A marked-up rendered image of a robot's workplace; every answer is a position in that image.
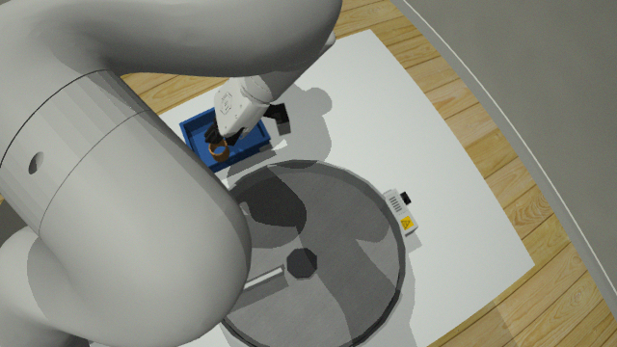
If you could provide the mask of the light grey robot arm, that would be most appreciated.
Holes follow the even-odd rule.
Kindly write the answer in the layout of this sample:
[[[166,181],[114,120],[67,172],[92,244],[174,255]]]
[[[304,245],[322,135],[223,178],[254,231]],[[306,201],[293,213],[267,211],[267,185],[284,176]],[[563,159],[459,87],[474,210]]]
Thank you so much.
[[[120,76],[239,77],[273,102],[335,44],[341,6],[0,5],[0,195],[28,225],[0,248],[0,347],[178,347],[218,325],[250,273],[247,220]]]

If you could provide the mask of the bronze bushing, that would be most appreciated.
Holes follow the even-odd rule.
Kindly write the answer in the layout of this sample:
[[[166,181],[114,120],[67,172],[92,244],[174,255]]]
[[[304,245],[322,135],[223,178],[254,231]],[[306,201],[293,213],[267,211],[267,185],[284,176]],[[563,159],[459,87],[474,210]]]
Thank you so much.
[[[217,147],[225,147],[225,150],[222,153],[216,154],[216,153],[214,153],[214,150]],[[209,151],[210,151],[213,159],[215,161],[217,161],[217,162],[224,162],[224,161],[226,161],[229,158],[229,155],[230,155],[229,148],[228,148],[228,145],[226,143],[226,140],[224,140],[224,139],[219,144],[216,144],[216,145],[209,143],[208,148],[209,148]]]

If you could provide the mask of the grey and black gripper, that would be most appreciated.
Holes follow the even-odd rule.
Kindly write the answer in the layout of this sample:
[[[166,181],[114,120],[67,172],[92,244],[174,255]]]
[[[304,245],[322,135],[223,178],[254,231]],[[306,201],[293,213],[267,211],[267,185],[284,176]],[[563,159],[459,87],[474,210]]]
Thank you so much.
[[[238,138],[245,138],[253,130],[269,106],[270,102],[251,96],[239,77],[230,77],[214,96],[216,116],[204,133],[205,142],[216,145],[225,137],[227,145],[234,146]]]

